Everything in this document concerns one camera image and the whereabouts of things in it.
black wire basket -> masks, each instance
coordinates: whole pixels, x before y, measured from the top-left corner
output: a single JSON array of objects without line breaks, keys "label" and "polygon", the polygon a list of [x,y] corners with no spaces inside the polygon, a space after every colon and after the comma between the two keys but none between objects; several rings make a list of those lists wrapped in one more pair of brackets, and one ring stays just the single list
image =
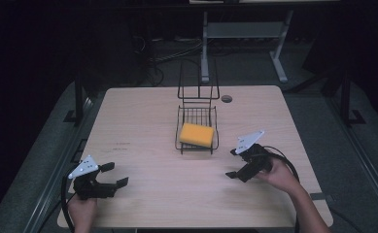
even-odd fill
[{"label": "black wire basket", "polygon": [[[177,113],[177,129],[175,139],[176,149],[180,150],[181,154],[183,154],[183,151],[185,150],[209,150],[210,153],[213,153],[213,150],[216,150],[219,147],[217,110],[216,106],[212,107],[212,100],[220,99],[220,90],[217,75],[208,83],[202,83],[200,80],[200,76],[198,76],[196,91],[188,93],[187,91],[185,91],[184,70],[182,62],[180,69],[179,89],[177,95],[179,99],[182,99],[183,103],[182,105],[179,105]],[[211,147],[201,147],[197,145],[180,142],[179,135],[184,123],[192,123],[212,127],[214,133]]]}]

black cable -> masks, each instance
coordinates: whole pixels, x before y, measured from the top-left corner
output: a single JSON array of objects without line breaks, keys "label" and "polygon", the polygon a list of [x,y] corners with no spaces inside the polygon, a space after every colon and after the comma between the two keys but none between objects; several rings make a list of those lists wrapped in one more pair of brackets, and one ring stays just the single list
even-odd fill
[{"label": "black cable", "polygon": [[161,69],[157,68],[157,67],[153,67],[153,69],[155,69],[155,72],[159,72],[160,73],[160,80],[156,83],[155,82],[155,77],[152,74],[150,74],[150,72],[148,72],[148,71],[146,72],[146,74],[147,74],[146,80],[152,85],[152,87],[156,87],[156,86],[161,85],[161,83],[163,82],[163,80],[164,80],[164,72]]},{"label": "black cable", "polygon": [[210,44],[211,49],[213,47],[218,49],[217,51],[208,52],[211,56],[215,56],[215,57],[216,56],[220,56],[220,57],[229,56],[235,53],[239,53],[241,50],[241,46],[239,46],[238,43],[227,42],[227,40],[218,40],[214,43],[209,43],[209,44]]},{"label": "black cable", "polygon": [[151,61],[152,63],[158,64],[158,62],[170,61],[170,60],[173,60],[174,58],[181,57],[181,56],[184,56],[184,55],[190,55],[194,52],[199,53],[201,51],[201,48],[202,48],[201,45],[202,45],[201,43],[198,43],[198,45],[196,45],[193,48],[189,48],[189,49],[186,49],[186,50],[183,50],[183,51],[179,51],[177,53],[167,55],[167,56],[164,56],[164,57],[161,57],[161,58],[149,58],[149,61]]},{"label": "black cable", "polygon": [[[70,202],[70,200],[74,197],[74,195],[76,195],[76,193],[74,193],[69,199],[67,202]],[[58,200],[58,202],[54,205],[54,207],[52,207],[52,210],[49,212],[49,214],[46,216],[46,218],[44,219],[43,223],[41,224],[40,226],[40,229],[37,231],[38,233],[40,233],[43,228],[46,226],[46,223],[47,221],[49,221],[50,217],[52,216],[52,214],[55,212],[55,210],[57,209],[57,207],[60,205],[61,203],[61,200]]]},{"label": "black cable", "polygon": [[65,195],[66,195],[66,189],[67,189],[67,180],[68,180],[68,175],[73,171],[78,164],[76,164],[73,168],[68,170],[68,172],[62,177],[61,181],[61,210],[64,214],[64,218],[67,221],[68,228],[70,228],[70,231],[74,233],[74,224],[71,221],[70,215],[68,214],[68,206],[67,206],[67,201],[65,200]]},{"label": "black cable", "polygon": [[[270,148],[270,149],[274,149],[276,151],[278,151],[280,154],[282,155],[279,155],[277,153],[273,153],[273,152],[270,152],[269,154],[265,154],[265,155],[259,155],[259,156],[269,156],[269,157],[274,157],[274,158],[277,158],[281,161],[283,161],[284,163],[286,163],[286,165],[288,165],[288,167],[291,169],[292,171],[292,174],[293,176],[297,179],[297,181],[300,183],[300,178],[298,177],[298,174],[297,174],[297,171],[295,170],[294,166],[292,165],[292,163],[286,158],[286,156],[281,152],[279,151],[278,149],[276,148],[273,148],[273,147],[270,147],[270,146],[264,146],[263,147],[264,149],[265,148]],[[298,217],[296,216],[295,217],[295,224],[294,224],[294,233],[298,233],[300,231],[300,223],[298,221]]]},{"label": "black cable", "polygon": [[188,58],[180,58],[180,59],[175,59],[175,60],[177,60],[177,61],[182,61],[182,60],[189,61],[192,64],[194,64],[195,66],[197,66],[197,68],[200,68],[200,65],[197,62],[195,62],[195,61],[193,61],[191,59],[188,59]]},{"label": "black cable", "polygon": [[333,208],[331,207],[328,207],[330,209],[330,211],[332,213],[334,213],[335,215],[339,216],[340,218],[342,218],[343,220],[345,220],[347,223],[349,223],[353,228],[356,229],[356,231],[358,231],[359,233],[363,233],[361,231],[360,228],[358,228],[350,219],[348,219],[347,217],[343,216],[341,213],[337,212],[336,210],[334,210]]},{"label": "black cable", "polygon": [[184,40],[184,39],[174,39],[173,40],[173,42],[184,44],[184,45],[189,45],[189,46],[198,44],[199,41],[200,41],[200,39],[196,39],[196,38],[188,39],[188,40]]},{"label": "black cable", "polygon": [[60,203],[61,203],[61,201],[59,200],[59,201],[57,202],[57,204],[54,205],[54,207],[53,207],[52,210],[49,212],[49,214],[46,216],[46,218],[44,219],[44,221],[43,221],[43,223],[41,224],[40,228],[38,229],[38,231],[37,231],[38,233],[40,233],[40,232],[43,230],[44,226],[46,226],[47,221],[48,221],[49,218],[52,216],[52,214],[53,214],[54,211],[57,209],[57,207],[59,206]]}]

table leg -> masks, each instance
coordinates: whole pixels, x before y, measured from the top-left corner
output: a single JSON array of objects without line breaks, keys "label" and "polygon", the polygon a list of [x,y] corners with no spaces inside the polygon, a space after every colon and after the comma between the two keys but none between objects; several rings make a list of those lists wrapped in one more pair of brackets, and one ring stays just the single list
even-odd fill
[{"label": "table leg", "polygon": [[209,81],[209,63],[207,61],[207,12],[205,12],[203,18],[203,51],[201,53],[201,82],[208,83]]},{"label": "table leg", "polygon": [[270,52],[271,60],[273,61],[274,68],[276,69],[277,76],[279,77],[279,80],[281,83],[286,83],[288,81],[288,78],[286,77],[285,71],[283,70],[283,66],[279,60],[279,57],[280,57],[280,52],[282,51],[282,48],[283,48],[283,44],[285,43],[285,40],[286,40],[286,36],[288,35],[289,25],[292,20],[292,13],[293,13],[293,10],[288,11],[286,19],[283,23],[282,30],[280,32],[279,44],[277,45],[277,48],[274,51]]}]

wire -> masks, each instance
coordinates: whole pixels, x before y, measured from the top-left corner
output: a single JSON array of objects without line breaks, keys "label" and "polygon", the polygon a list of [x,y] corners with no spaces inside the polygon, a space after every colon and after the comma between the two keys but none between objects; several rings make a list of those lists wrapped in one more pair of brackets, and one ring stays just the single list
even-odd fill
[{"label": "wire", "polygon": [[193,38],[193,39],[184,39],[184,38],[176,38],[174,39],[175,42],[184,44],[184,45],[192,45],[197,44],[201,39]]},{"label": "wire", "polygon": [[153,69],[155,69],[155,72],[159,72],[160,73],[160,80],[156,83],[155,82],[155,76],[152,75],[150,72],[146,72],[146,74],[147,74],[146,80],[153,87],[156,87],[156,86],[159,86],[163,82],[163,80],[164,80],[164,72],[162,70],[158,69],[157,67],[153,67]]},{"label": "wire", "polygon": [[193,60],[191,60],[191,59],[188,59],[188,58],[180,58],[180,59],[178,59],[178,60],[185,60],[185,61],[191,62],[192,64],[196,65],[198,69],[200,68],[200,65],[199,65],[197,62],[195,62],[195,61],[193,61]]},{"label": "wire", "polygon": [[74,192],[74,194],[73,194],[73,195],[71,195],[71,197],[70,197],[70,198],[68,198],[68,200],[67,200],[67,203],[69,203],[69,202],[71,201],[71,199],[73,199],[74,195],[76,195],[76,194],[77,194],[77,192]]},{"label": "wire", "polygon": [[[73,170],[73,168],[70,168],[68,171],[67,171],[67,176],[69,173],[71,173],[71,171]],[[74,197],[74,195],[76,195],[76,192],[68,199],[67,203]],[[46,223],[49,221],[50,217],[52,216],[52,214],[55,212],[55,210],[58,208],[58,206],[61,204],[61,200],[58,200],[58,202],[52,207],[52,210],[49,212],[49,214],[46,216],[46,218],[44,219],[43,223],[41,224],[40,228],[38,229],[38,233],[40,233],[43,228],[46,226]]]},{"label": "wire", "polygon": [[280,150],[278,150],[278,149],[276,149],[276,148],[273,148],[273,147],[270,147],[270,146],[262,146],[264,149],[266,149],[266,148],[269,148],[269,149],[274,149],[274,150],[276,150],[276,151],[278,151],[280,154],[282,154],[283,155],[283,157],[286,157]]},{"label": "wire", "polygon": [[67,173],[62,177],[62,182],[61,182],[61,210],[64,214],[65,220],[67,221],[68,228],[70,228],[70,231],[74,233],[74,224],[71,221],[70,215],[68,214],[68,206],[67,206],[67,201],[65,200],[65,194],[66,194],[66,188],[67,188],[67,180],[68,180],[68,175],[73,171],[78,164],[70,168]]},{"label": "wire", "polygon": [[333,208],[329,207],[330,211],[332,213],[334,213],[335,215],[339,216],[340,218],[342,218],[343,220],[345,220],[347,223],[349,223],[353,228],[356,229],[356,231],[358,231],[359,233],[363,233],[361,231],[360,228],[358,228],[350,219],[348,219],[347,217],[343,216],[341,213],[337,212],[336,210],[334,210]]},{"label": "wire", "polygon": [[146,40],[144,40],[143,37],[139,36],[133,36],[134,39],[139,39],[142,42],[141,48],[138,50],[138,52],[143,51],[146,48]]},{"label": "wire", "polygon": [[175,58],[178,58],[178,57],[181,57],[181,56],[190,55],[190,54],[193,54],[195,52],[200,52],[201,49],[202,49],[203,42],[199,39],[194,39],[194,41],[197,41],[198,43],[191,48],[173,53],[171,55],[166,55],[166,56],[163,56],[163,57],[149,58],[149,61],[150,62],[165,62],[165,61],[170,61],[172,59],[175,59]]},{"label": "wire", "polygon": [[241,50],[240,45],[236,45],[234,43],[230,43],[227,40],[218,40],[214,43],[210,44],[210,51],[208,52],[211,56],[229,56],[231,54],[239,53]]},{"label": "wire", "polygon": [[[297,179],[297,181],[300,183],[300,178],[298,177],[298,174],[297,174],[297,171],[295,170],[294,166],[292,165],[292,163],[286,159],[285,155],[283,153],[281,153],[283,156],[277,154],[277,153],[271,153],[270,156],[272,157],[276,157],[280,160],[282,160],[283,162],[285,162],[289,168],[292,170],[292,174],[294,175],[294,177]],[[298,217],[296,216],[295,217],[295,224],[294,224],[294,233],[298,233],[300,231],[300,222],[298,220]]]}]

white bracket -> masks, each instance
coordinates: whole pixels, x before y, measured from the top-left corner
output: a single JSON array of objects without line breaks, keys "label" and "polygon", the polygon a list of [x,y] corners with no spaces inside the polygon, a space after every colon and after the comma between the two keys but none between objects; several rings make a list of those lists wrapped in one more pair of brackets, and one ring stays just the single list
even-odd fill
[{"label": "white bracket", "polygon": [[98,165],[95,163],[91,155],[88,155],[86,159],[83,160],[83,162],[81,162],[80,165],[76,169],[74,169],[74,171],[70,175],[68,175],[68,179],[80,177],[82,175],[92,173],[97,170]]},{"label": "white bracket", "polygon": [[261,136],[263,136],[264,130],[259,132],[248,134],[237,138],[237,148],[236,153],[239,154],[245,150],[248,150],[255,142],[258,141]]}]

